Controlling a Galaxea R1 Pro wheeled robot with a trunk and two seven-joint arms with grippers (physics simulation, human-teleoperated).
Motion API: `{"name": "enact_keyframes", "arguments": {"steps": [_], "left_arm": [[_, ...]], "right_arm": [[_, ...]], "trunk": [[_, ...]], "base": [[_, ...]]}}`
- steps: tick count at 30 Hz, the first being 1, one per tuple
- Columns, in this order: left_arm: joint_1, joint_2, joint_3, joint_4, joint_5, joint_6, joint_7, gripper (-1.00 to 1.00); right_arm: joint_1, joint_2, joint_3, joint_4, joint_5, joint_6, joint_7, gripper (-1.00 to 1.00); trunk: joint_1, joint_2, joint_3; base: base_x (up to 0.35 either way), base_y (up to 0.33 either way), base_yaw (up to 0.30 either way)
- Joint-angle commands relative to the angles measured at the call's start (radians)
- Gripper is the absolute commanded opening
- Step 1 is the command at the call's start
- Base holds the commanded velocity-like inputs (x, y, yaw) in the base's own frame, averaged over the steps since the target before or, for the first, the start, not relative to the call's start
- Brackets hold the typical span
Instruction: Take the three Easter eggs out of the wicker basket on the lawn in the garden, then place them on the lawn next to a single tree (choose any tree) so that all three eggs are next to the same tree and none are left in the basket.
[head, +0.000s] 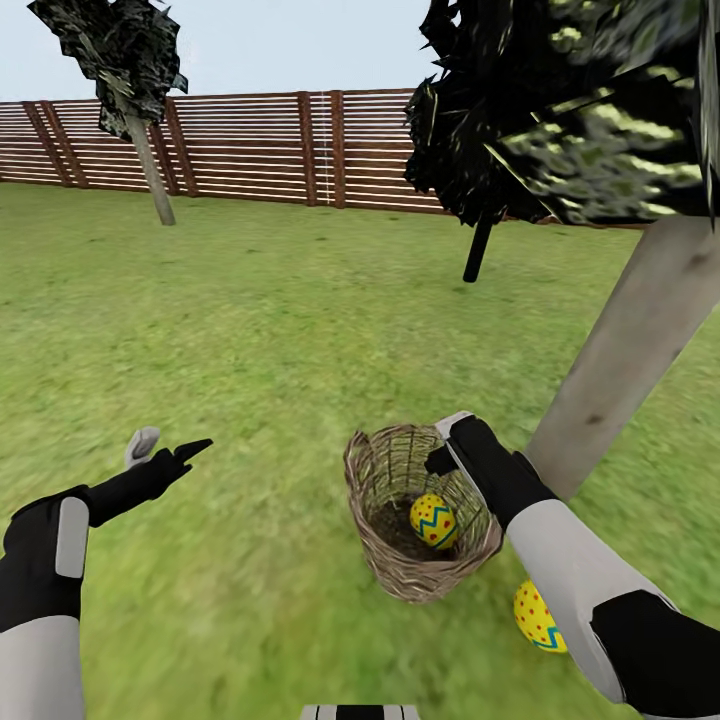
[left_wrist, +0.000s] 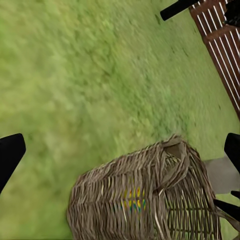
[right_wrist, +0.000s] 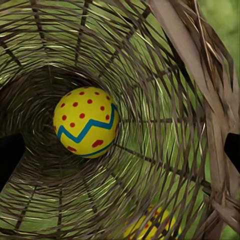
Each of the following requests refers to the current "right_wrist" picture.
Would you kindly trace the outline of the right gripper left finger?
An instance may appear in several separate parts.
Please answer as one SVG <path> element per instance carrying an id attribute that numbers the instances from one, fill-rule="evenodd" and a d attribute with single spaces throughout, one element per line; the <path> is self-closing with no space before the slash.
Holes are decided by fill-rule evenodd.
<path id="1" fill-rule="evenodd" d="M 0 192 L 25 153 L 26 146 L 22 134 L 0 137 Z"/>

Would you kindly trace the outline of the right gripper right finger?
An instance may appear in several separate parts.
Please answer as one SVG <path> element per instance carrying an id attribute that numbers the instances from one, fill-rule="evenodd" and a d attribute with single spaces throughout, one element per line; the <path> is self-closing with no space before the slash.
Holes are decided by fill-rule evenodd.
<path id="1" fill-rule="evenodd" d="M 240 173 L 240 135 L 228 133 L 223 151 Z"/>

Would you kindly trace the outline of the wicker basket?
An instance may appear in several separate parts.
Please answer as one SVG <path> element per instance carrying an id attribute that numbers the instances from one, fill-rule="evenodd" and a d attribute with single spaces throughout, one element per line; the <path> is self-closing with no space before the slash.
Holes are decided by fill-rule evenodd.
<path id="1" fill-rule="evenodd" d="M 11 0 L 0 0 L 0 5 L 10 1 Z M 18 133 L 18 131 L 21 133 L 21 131 L 23 131 L 22 124 L 24 124 L 27 119 L 30 119 L 30 125 L 27 124 L 27 121 L 25 123 L 26 132 L 29 132 L 31 135 L 31 130 L 35 131 L 35 137 L 37 137 L 40 142 L 36 146 L 31 141 L 35 149 L 25 143 L 27 153 L 22 156 L 18 166 L 13 171 L 12 175 L 2 189 L 2 192 L 9 196 L 10 199 L 0 195 L 0 202 L 8 205 L 2 206 L 0 204 L 0 213 L 8 214 L 14 218 L 0 216 L 0 220 L 5 221 L 5 219 L 7 219 L 16 221 L 16 225 L 12 225 L 14 229 L 4 229 L 0 227 L 0 238 L 6 240 L 41 240 L 44 238 L 51 240 L 91 240 L 94 237 L 98 237 L 96 240 L 108 240 L 109 234 L 113 233 L 117 228 L 125 224 L 121 231 L 111 239 L 117 240 L 123 231 L 128 229 L 134 222 L 138 222 L 143 215 L 146 215 L 146 218 L 142 222 L 141 226 L 123 240 L 136 240 L 150 221 L 151 226 L 143 235 L 142 240 L 147 238 L 154 227 L 157 228 L 157 231 L 151 240 L 160 240 L 162 237 L 164 237 L 164 240 L 184 240 L 185 235 L 191 228 L 193 222 L 196 220 L 205 204 L 206 207 L 191 240 L 220 240 L 222 233 L 228 225 L 240 235 L 240 200 L 236 199 L 240 189 L 240 173 L 224 151 L 227 135 L 229 133 L 240 135 L 240 116 L 238 113 L 240 107 L 240 87 L 238 84 L 234 59 L 212 26 L 207 23 L 198 0 L 140 0 L 140 2 L 145 6 L 142 14 L 135 8 L 137 5 L 131 3 L 130 0 L 124 1 L 136 14 L 128 10 L 120 2 L 120 0 L 101 0 L 112 10 L 98 4 L 96 0 L 84 0 L 84 5 L 80 5 L 79 1 L 74 0 L 54 1 L 71 3 L 72 5 L 77 6 L 78 9 L 83 10 L 83 13 L 76 12 L 76 10 L 78 10 L 77 8 L 63 7 L 53 2 L 52 4 L 56 6 L 46 5 L 38 0 L 29 0 L 28 4 L 20 3 L 14 6 L 0 8 L 0 15 L 3 15 L 4 17 L 9 15 L 30 15 L 35 17 L 34 19 L 28 19 L 27 17 L 23 19 L 0 19 L 0 21 L 10 21 L 10 23 L 0 25 L 0 34 L 11 33 L 6 36 L 0 36 L 0 47 L 3 47 L 0 54 L 9 54 L 10 56 L 8 60 L 0 64 L 0 74 L 6 73 L 6 75 L 8 75 L 9 72 L 14 71 L 14 74 L 10 78 L 7 78 L 3 84 L 0 84 L 0 114 L 2 113 L 0 134 L 2 137 L 6 137 L 12 136 L 13 134 Z M 102 9 L 111 18 L 89 8 L 90 4 Z M 120 15 L 112 8 L 112 6 L 122 10 L 127 17 Z M 21 8 L 21 10 L 9 10 L 11 8 Z M 63 14 L 47 13 L 44 11 L 41 12 L 41 9 L 57 10 Z M 73 14 L 69 14 L 61 10 L 67 10 Z M 108 31 L 102 24 L 99 23 L 98 19 L 92 17 L 92 15 L 88 12 L 98 16 L 102 20 L 101 22 L 116 32 L 118 36 Z M 116 21 L 109 13 L 121 18 L 125 24 Z M 146 18 L 150 13 L 152 13 L 159 21 L 167 41 L 152 25 L 150 25 L 149 22 L 147 22 Z M 55 19 L 40 19 L 40 16 L 53 16 Z M 78 24 L 75 23 L 74 20 L 67 20 L 61 18 L 60 16 L 79 17 L 81 22 Z M 99 23 L 102 29 L 105 30 L 112 38 L 105 36 L 101 31 L 98 33 L 88 27 L 86 25 L 86 22 L 89 22 L 87 16 L 90 16 Z M 121 26 L 123 30 L 112 26 L 107 21 Z M 29 24 L 35 24 L 37 29 L 17 29 L 17 27 L 5 28 L 8 26 L 14 26 L 17 22 L 29 22 Z M 64 30 L 59 27 L 56 27 L 58 30 L 51 30 L 43 27 L 45 25 L 49 25 L 45 22 L 56 22 L 57 25 L 66 26 L 75 32 Z M 66 22 L 68 25 L 60 22 Z M 170 46 L 173 56 L 162 46 L 162 44 L 154 39 L 144 22 Z M 141 35 L 137 32 L 138 29 L 140 30 Z M 76 40 L 76 43 L 68 39 L 60 38 L 57 35 L 52 34 L 52 32 L 71 34 L 72 36 L 77 37 L 77 39 L 73 39 Z M 33 39 L 32 37 L 29 39 L 18 39 L 18 37 L 29 36 L 30 33 L 39 33 L 38 35 L 41 37 L 38 39 Z M 153 65 L 148 62 L 145 55 L 142 55 L 137 48 L 129 42 L 129 40 L 133 38 L 134 34 L 137 34 L 145 42 L 147 47 L 146 50 L 151 57 Z M 144 34 L 149 37 L 153 46 L 145 39 Z M 87 36 L 94 38 L 97 42 L 90 40 Z M 7 43 L 11 41 L 21 42 L 8 46 Z M 34 46 L 23 50 L 17 50 L 21 49 L 23 46 L 12 48 L 25 41 L 31 42 L 24 44 L 23 46 L 31 44 L 34 44 Z M 113 52 L 105 46 L 104 42 L 112 46 L 115 51 Z M 75 54 L 65 54 L 65 50 L 60 48 L 66 48 L 69 51 L 75 52 Z M 167 59 L 162 56 L 160 49 L 164 51 Z M 141 59 L 136 57 L 133 50 L 139 54 Z M 158 55 L 162 64 L 162 71 L 160 71 L 151 50 Z M 17 54 L 15 54 L 15 52 Z M 123 64 L 118 54 L 121 54 L 128 67 Z M 224 57 L 228 61 L 230 80 Z M 24 60 L 21 62 L 21 59 L 23 58 L 33 58 L 33 60 Z M 62 58 L 66 58 L 75 63 L 59 61 L 59 59 Z M 115 63 L 115 59 L 120 61 L 124 67 L 127 67 L 134 78 L 127 73 L 126 69 L 123 70 L 117 63 Z M 142 59 L 148 63 L 148 67 L 144 64 Z M 170 59 L 175 61 L 176 64 L 173 65 Z M 5 69 L 12 61 L 17 63 L 17 66 L 12 67 L 9 70 Z M 45 62 L 45 64 L 39 65 L 37 68 L 25 70 L 26 68 L 43 62 Z M 194 79 L 194 86 L 185 66 L 188 68 Z M 151 67 L 156 70 L 156 73 L 152 71 Z M 180 72 L 185 78 L 186 89 L 184 89 L 181 83 Z M 56 73 L 67 77 L 70 81 L 65 85 L 60 84 L 60 82 L 43 83 L 48 80 L 55 79 L 56 77 L 34 79 L 36 78 L 34 75 L 41 73 Z M 177 79 L 178 90 L 173 82 L 172 73 L 174 73 Z M 171 94 L 167 88 L 166 82 L 164 81 L 164 75 L 168 76 L 171 83 Z M 161 87 L 157 81 L 158 78 L 161 80 L 171 100 L 171 118 L 169 115 L 166 115 L 163 119 L 160 119 L 160 97 L 157 86 L 159 89 L 161 89 Z M 72 80 L 79 85 L 78 88 L 74 88 L 70 85 Z M 11 107 L 13 107 L 22 96 L 35 88 L 35 86 L 52 85 L 53 87 L 43 90 L 35 89 L 35 91 L 15 110 L 14 117 L 11 118 L 9 123 L 11 97 L 15 95 L 17 89 L 22 84 L 26 83 L 26 81 L 31 83 L 31 87 L 19 95 Z M 153 85 L 155 90 L 155 108 L 153 104 L 154 98 L 152 96 L 151 85 Z M 195 95 L 196 112 L 189 98 L 188 85 L 191 87 L 192 92 Z M 202 94 L 203 103 L 197 95 L 196 85 L 198 85 Z M 71 163 L 62 163 L 62 159 L 70 157 L 73 158 L 77 156 L 77 154 L 68 150 L 68 148 L 63 145 L 56 135 L 53 125 L 53 116 L 59 101 L 66 94 L 81 87 L 101 88 L 110 96 L 112 93 L 109 88 L 112 89 L 115 96 L 111 97 L 114 102 L 118 104 L 119 127 L 117 129 L 115 140 L 107 153 L 94 158 L 92 163 L 81 170 L 78 167 L 78 164 L 76 164 L 79 173 L 63 179 L 67 177 L 62 176 L 62 170 L 64 170 L 63 167 L 67 167 L 71 165 Z M 138 100 L 134 93 L 136 88 L 141 89 L 144 109 L 145 94 L 147 121 L 142 119 L 142 109 L 139 109 L 137 104 Z M 59 93 L 63 94 L 63 97 L 59 97 L 57 95 L 43 95 L 47 93 Z M 178 112 L 176 109 L 175 94 L 177 95 L 179 102 L 179 115 L 177 115 Z M 188 109 L 186 109 L 183 103 L 182 95 L 186 100 Z M 22 117 L 22 113 L 17 116 L 21 107 L 26 105 L 27 100 L 32 98 L 33 101 L 26 107 L 26 109 L 29 109 L 25 116 Z M 45 105 L 45 102 L 52 102 L 56 105 Z M 153 107 L 153 113 L 150 110 L 149 103 L 151 103 Z M 200 117 L 199 104 L 203 108 L 204 117 Z M 125 117 L 125 107 L 128 111 L 128 119 Z M 44 111 L 45 113 L 42 113 Z M 46 124 L 44 124 L 42 120 L 46 117 L 46 115 L 49 115 L 49 118 Z M 6 117 L 6 130 L 1 130 L 2 123 L 4 121 L 5 124 Z M 35 126 L 33 129 L 30 129 L 32 123 L 35 123 Z M 132 133 L 133 123 L 135 123 L 134 135 L 132 135 L 132 145 L 137 129 L 136 144 L 139 142 L 140 154 L 136 152 L 136 150 L 133 151 L 129 149 L 129 144 L 125 145 L 125 142 L 123 141 L 123 129 L 126 130 L 127 123 Z M 166 164 L 164 163 L 164 140 L 162 140 L 161 134 L 162 123 L 164 123 L 165 128 L 164 139 L 167 138 L 166 133 L 168 124 L 172 123 L 174 127 L 174 140 L 177 143 L 178 155 L 173 166 L 170 165 L 175 144 L 172 146 L 169 159 L 168 151 L 166 150 Z M 181 128 L 181 144 L 179 141 L 178 131 L 179 123 Z M 146 156 L 146 150 L 143 155 L 140 130 L 142 127 L 143 146 L 145 146 L 145 136 L 143 131 L 144 124 L 149 127 L 148 140 L 151 145 L 152 158 Z M 190 135 L 188 144 L 186 145 L 187 124 L 189 124 Z M 38 126 L 40 128 L 41 125 L 44 125 L 43 130 L 38 131 Z M 194 132 L 196 125 L 199 141 L 197 149 L 195 150 Z M 154 151 L 154 142 L 152 141 L 153 126 L 154 140 L 156 142 Z M 207 140 L 203 150 L 202 134 L 204 127 L 206 127 Z M 52 134 L 49 133 L 51 129 L 54 129 Z M 47 138 L 47 135 L 50 135 L 51 139 Z M 49 142 L 49 145 L 44 143 L 43 140 Z M 188 157 L 191 145 L 193 145 L 193 163 L 190 170 Z M 56 150 L 49 149 L 54 146 L 57 147 Z M 197 153 L 199 146 L 201 164 L 198 169 Z M 60 151 L 64 149 L 67 149 L 67 153 L 61 155 Z M 207 150 L 209 152 L 211 182 L 207 182 L 205 180 Z M 181 152 L 183 152 L 184 161 L 183 166 L 178 169 L 179 162 L 181 162 Z M 137 156 L 138 159 L 132 167 L 131 159 L 121 177 L 118 177 L 114 174 L 114 170 L 126 154 Z M 40 164 L 28 161 L 28 158 L 31 157 L 31 155 L 44 162 L 47 161 L 53 163 Z M 91 159 L 93 158 L 85 157 L 85 160 L 81 165 L 89 162 Z M 116 159 L 116 161 L 114 159 Z M 143 175 L 143 179 L 139 185 L 136 186 L 140 181 L 142 170 L 141 165 L 135 185 L 133 187 L 130 186 L 134 181 L 133 177 L 128 185 L 125 186 L 134 170 L 124 182 L 123 180 L 140 159 L 143 159 L 144 162 L 147 161 L 151 163 L 149 169 Z M 149 179 L 153 166 L 155 166 L 155 168 L 151 178 Z M 39 173 L 33 171 L 26 172 L 20 170 L 19 167 L 26 167 Z M 52 167 L 53 169 L 43 169 L 43 167 Z M 161 171 L 158 180 L 155 184 L 153 184 L 159 168 L 161 168 Z M 104 172 L 101 173 L 103 170 Z M 42 174 L 42 172 L 49 171 L 60 171 L 60 178 L 50 177 L 48 174 Z M 160 180 L 164 173 L 165 177 L 162 183 L 159 200 L 151 211 L 149 211 L 148 209 L 159 191 Z M 162 195 L 166 180 L 170 173 L 172 173 L 172 177 L 169 188 L 164 195 Z M 91 192 L 101 188 L 110 176 L 113 176 L 116 184 L 102 196 L 91 195 Z M 147 180 L 145 187 L 138 193 L 138 196 L 135 197 L 134 194 L 138 188 L 142 186 L 146 176 Z M 168 200 L 172 187 L 179 176 L 180 179 L 178 182 L 178 188 L 171 199 Z M 98 179 L 90 184 L 90 182 L 97 177 Z M 178 205 L 176 205 L 180 189 L 186 180 L 187 185 L 183 199 L 180 203 L 178 203 Z M 186 206 L 187 197 L 191 192 L 191 190 L 189 190 L 191 182 L 195 183 L 194 191 L 192 199 Z M 148 192 L 144 197 L 142 197 L 148 184 Z M 34 189 L 32 190 L 21 187 L 20 185 L 28 185 L 34 187 Z M 198 192 L 201 187 L 203 187 L 202 191 L 205 192 L 206 195 L 203 195 L 203 201 L 192 216 Z M 6 188 L 11 188 L 22 195 L 10 193 L 6 190 Z M 86 195 L 88 195 L 88 199 L 85 201 L 70 204 L 77 198 Z M 46 197 L 48 200 L 54 200 L 57 204 L 47 203 L 48 201 L 44 201 L 45 199 L 42 197 Z M 116 205 L 123 197 L 124 199 Z M 164 212 L 174 198 L 175 200 L 172 212 L 162 221 Z M 121 222 L 114 226 L 115 222 L 121 218 L 120 215 L 126 206 L 129 205 L 130 200 L 133 201 L 132 206 L 123 215 Z M 163 201 L 165 201 L 163 209 L 157 217 L 154 217 Z M 46 206 L 54 209 L 39 208 L 31 206 L 30 204 Z M 28 207 L 35 209 L 28 210 Z M 135 211 L 124 220 L 126 215 L 135 207 Z M 172 228 L 170 228 L 173 216 L 179 208 L 178 218 Z M 180 232 L 183 215 L 186 213 L 188 208 L 189 211 L 184 225 L 184 230 Z M 11 212 L 11 210 L 20 211 L 21 214 L 16 214 Z M 78 215 L 72 219 L 65 220 L 65 222 L 62 221 L 62 218 L 72 215 L 68 213 L 73 210 L 77 210 L 75 213 L 78 213 Z M 26 215 L 27 212 L 32 212 L 33 214 L 44 213 L 47 214 L 47 216 L 29 216 Z M 78 216 L 84 212 L 88 213 L 78 218 Z M 90 214 L 92 214 L 92 216 L 89 218 L 80 220 Z M 21 223 L 28 222 L 29 219 L 50 220 L 50 217 L 58 217 L 57 225 L 31 232 L 20 231 L 19 229 L 21 227 Z M 85 223 L 90 224 L 81 227 Z M 62 228 L 70 226 L 74 227 L 69 230 L 61 230 Z M 48 231 L 56 232 L 42 234 Z M 73 236 L 65 237 L 67 234 L 75 231 L 77 231 L 77 233 Z M 27 236 L 34 236 L 34 238 L 26 238 Z"/>

